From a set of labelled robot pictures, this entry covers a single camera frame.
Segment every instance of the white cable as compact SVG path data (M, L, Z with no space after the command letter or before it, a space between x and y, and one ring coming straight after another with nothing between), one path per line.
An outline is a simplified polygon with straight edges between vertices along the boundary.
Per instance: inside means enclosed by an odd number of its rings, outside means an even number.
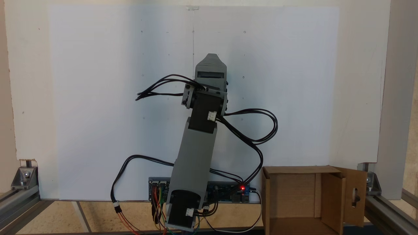
M260 192L258 190L250 190L250 192L251 193L254 193L255 192L258 195L258 198L260 199L261 209L260 209L260 215L258 216L257 222L251 228L249 228L247 230L244 230L244 231L223 231L223 230L216 230L216 229L214 229L215 231L217 231L217 232L227 232L227 233L243 233L243 232L248 232L248 231L252 230L258 224L258 222L261 219L261 214L263 212L263 201L261 200L261 194L260 194Z

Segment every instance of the small hole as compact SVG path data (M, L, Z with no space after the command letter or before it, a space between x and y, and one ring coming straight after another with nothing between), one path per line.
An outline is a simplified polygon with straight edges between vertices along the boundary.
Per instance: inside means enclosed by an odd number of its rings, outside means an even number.
M353 208L357 207L357 202L360 201L360 196L358 195L357 188L353 188L353 197L351 199L351 206Z

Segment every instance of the cardboard box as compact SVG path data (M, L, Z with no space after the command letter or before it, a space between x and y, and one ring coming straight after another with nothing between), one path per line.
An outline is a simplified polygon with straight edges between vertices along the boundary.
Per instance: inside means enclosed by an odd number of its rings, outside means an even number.
M367 172L332 166L263 167L263 224L270 234L342 234L363 227Z

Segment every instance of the circuit board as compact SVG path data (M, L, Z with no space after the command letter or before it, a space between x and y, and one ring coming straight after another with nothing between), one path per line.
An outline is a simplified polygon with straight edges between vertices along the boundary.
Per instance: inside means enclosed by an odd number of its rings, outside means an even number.
M152 187L157 186L157 195L160 194L161 190L161 203L167 202L168 190L170 188L169 177L150 177L148 178L148 200L151 201ZM218 194L224 194L235 186L237 182L219 182L209 181L206 189L205 201L214 199L214 187L218 187ZM220 202L231 202L231 203L249 203L250 202L250 185L243 186L238 192L226 199L220 200Z

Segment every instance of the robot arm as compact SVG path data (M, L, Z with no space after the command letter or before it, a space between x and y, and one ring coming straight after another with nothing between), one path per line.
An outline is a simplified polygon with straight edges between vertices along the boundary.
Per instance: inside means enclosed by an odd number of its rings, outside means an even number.
M195 209L201 209L217 133L216 116L227 109L227 67L216 54L196 65L195 80L206 90L186 84L182 105L192 108L171 173L166 225L193 231Z

